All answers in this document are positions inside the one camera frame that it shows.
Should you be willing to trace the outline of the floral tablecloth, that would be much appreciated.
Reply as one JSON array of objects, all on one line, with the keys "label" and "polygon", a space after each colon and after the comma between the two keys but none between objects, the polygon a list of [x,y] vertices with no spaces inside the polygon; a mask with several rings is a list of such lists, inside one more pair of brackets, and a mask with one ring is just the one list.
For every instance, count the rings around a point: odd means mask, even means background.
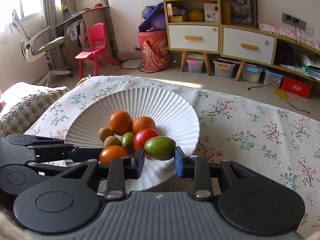
[{"label": "floral tablecloth", "polygon": [[153,118],[157,131],[187,155],[210,163],[231,159],[301,196],[298,233],[319,237],[319,122],[236,95],[158,82],[144,77],[96,76],[53,103],[29,135],[102,147],[98,131],[110,115]]}]

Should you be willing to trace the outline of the brown kiwi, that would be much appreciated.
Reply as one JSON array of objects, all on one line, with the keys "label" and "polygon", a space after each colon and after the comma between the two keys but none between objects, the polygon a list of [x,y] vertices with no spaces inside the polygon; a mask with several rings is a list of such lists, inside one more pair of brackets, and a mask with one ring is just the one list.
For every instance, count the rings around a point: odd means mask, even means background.
[{"label": "brown kiwi", "polygon": [[109,136],[104,141],[104,148],[109,146],[121,146],[121,141],[115,136]]},{"label": "brown kiwi", "polygon": [[114,136],[114,132],[109,127],[102,127],[99,129],[98,137],[102,142],[104,142],[106,138],[110,136]]}]

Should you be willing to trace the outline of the low wooden tv cabinet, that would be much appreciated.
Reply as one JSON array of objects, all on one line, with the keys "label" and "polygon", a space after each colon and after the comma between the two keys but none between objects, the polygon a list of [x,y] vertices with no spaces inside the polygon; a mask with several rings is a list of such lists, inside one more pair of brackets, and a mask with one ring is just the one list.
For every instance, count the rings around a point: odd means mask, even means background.
[{"label": "low wooden tv cabinet", "polygon": [[301,24],[295,23],[290,29],[258,22],[258,28],[277,38],[274,65],[291,68],[294,73],[319,82],[319,40],[302,34]]}]

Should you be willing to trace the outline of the small orange mandarin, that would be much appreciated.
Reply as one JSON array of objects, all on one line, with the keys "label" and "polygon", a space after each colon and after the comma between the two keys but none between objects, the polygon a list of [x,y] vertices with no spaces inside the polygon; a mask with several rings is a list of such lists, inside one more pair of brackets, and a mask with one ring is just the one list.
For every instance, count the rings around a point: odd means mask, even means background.
[{"label": "small orange mandarin", "polygon": [[137,133],[141,129],[156,129],[154,120],[148,116],[136,118],[132,123],[132,130],[134,133]]}]

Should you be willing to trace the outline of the red tomato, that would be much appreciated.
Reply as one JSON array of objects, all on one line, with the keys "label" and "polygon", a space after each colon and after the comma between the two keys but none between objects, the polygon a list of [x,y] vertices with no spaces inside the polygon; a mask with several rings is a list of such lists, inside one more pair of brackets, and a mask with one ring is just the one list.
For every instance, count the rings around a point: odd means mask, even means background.
[{"label": "red tomato", "polygon": [[134,140],[133,140],[133,145],[135,150],[138,150],[138,148],[140,147],[143,148],[145,143],[149,139],[157,136],[160,136],[160,134],[155,129],[146,128],[146,129],[139,130],[135,134]]}]

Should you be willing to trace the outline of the large green jujube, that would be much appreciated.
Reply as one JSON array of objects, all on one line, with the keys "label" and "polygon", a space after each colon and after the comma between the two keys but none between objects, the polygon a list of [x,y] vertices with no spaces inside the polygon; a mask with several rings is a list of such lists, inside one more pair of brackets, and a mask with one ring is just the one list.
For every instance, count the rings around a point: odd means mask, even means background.
[{"label": "large green jujube", "polygon": [[166,161],[174,157],[176,142],[169,137],[150,138],[144,145],[146,154],[155,160]]}]

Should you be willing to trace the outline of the cat picture frame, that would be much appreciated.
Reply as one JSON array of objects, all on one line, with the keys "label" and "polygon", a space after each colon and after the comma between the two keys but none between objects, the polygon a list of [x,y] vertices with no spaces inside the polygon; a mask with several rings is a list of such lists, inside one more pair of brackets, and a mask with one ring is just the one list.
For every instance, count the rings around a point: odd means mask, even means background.
[{"label": "cat picture frame", "polygon": [[258,20],[257,0],[225,0],[231,6],[231,24],[255,28]]}]

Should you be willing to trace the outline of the clear storage box pink label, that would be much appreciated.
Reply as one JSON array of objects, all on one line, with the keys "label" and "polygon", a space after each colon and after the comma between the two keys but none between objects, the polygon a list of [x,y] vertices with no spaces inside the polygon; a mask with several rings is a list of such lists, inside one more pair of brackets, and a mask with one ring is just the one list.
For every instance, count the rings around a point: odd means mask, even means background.
[{"label": "clear storage box pink label", "polygon": [[187,65],[188,65],[188,72],[191,73],[202,73],[203,72],[203,60],[193,60],[188,59]]}]

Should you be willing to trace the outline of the large orange mandarin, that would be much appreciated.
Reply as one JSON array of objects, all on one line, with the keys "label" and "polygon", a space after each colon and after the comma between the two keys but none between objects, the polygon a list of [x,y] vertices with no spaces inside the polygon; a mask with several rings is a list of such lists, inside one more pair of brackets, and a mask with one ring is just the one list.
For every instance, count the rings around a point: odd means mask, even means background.
[{"label": "large orange mandarin", "polygon": [[126,111],[116,111],[109,118],[110,129],[116,135],[122,136],[127,132],[131,132],[132,124],[132,118]]}]

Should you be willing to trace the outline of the woven sofa blanket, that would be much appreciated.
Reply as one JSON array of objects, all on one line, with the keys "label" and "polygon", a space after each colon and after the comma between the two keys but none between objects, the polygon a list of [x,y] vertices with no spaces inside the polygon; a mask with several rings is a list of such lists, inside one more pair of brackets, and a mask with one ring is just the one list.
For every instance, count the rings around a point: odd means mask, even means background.
[{"label": "woven sofa blanket", "polygon": [[66,86],[50,88],[18,82],[1,93],[1,137],[26,132],[59,98]]}]

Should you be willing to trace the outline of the red toy bucket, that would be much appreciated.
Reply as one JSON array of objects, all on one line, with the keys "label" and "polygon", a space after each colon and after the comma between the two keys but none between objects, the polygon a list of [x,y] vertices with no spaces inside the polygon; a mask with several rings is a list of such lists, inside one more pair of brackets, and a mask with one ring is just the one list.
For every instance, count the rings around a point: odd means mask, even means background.
[{"label": "red toy bucket", "polygon": [[166,30],[138,32],[143,70],[161,72],[171,64],[171,53]]}]

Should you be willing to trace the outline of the wooden desk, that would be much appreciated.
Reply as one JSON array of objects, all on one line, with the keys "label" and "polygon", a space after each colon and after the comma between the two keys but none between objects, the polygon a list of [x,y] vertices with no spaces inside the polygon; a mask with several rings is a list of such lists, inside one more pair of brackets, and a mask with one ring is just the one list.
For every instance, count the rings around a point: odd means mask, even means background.
[{"label": "wooden desk", "polygon": [[105,54],[112,56],[113,26],[108,0],[60,0],[63,21],[56,26],[57,35],[66,37],[61,48],[65,61],[71,68],[78,66],[75,56],[83,48],[79,40],[80,30],[87,31],[96,23],[103,22],[107,29],[107,49]]}]

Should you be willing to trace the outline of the small green jujube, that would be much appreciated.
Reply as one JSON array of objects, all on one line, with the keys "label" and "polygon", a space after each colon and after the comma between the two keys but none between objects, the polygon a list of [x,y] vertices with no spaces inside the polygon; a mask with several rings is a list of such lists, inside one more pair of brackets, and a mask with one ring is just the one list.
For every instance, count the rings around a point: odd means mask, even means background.
[{"label": "small green jujube", "polygon": [[135,152],[134,137],[134,132],[127,132],[121,137],[122,148],[127,152],[127,154],[133,154]]}]

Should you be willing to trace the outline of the orange tomato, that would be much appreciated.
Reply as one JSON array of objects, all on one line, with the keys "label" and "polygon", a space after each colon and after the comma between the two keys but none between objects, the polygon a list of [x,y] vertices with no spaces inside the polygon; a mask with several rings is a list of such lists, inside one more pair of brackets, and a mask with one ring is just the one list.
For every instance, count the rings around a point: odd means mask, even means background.
[{"label": "orange tomato", "polygon": [[99,155],[100,163],[106,164],[110,163],[113,159],[127,156],[126,151],[117,145],[112,145],[104,148]]}]

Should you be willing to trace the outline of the wall power outlet strip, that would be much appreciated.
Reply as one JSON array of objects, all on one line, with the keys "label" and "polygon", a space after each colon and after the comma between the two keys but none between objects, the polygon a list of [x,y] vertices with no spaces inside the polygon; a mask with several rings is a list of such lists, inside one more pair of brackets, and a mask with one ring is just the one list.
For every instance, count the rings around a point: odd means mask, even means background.
[{"label": "wall power outlet strip", "polygon": [[289,14],[286,14],[284,12],[281,13],[281,21],[285,24],[291,25],[293,27],[299,28],[303,31],[306,30],[306,22],[304,20],[301,20],[299,18],[293,17]]}]

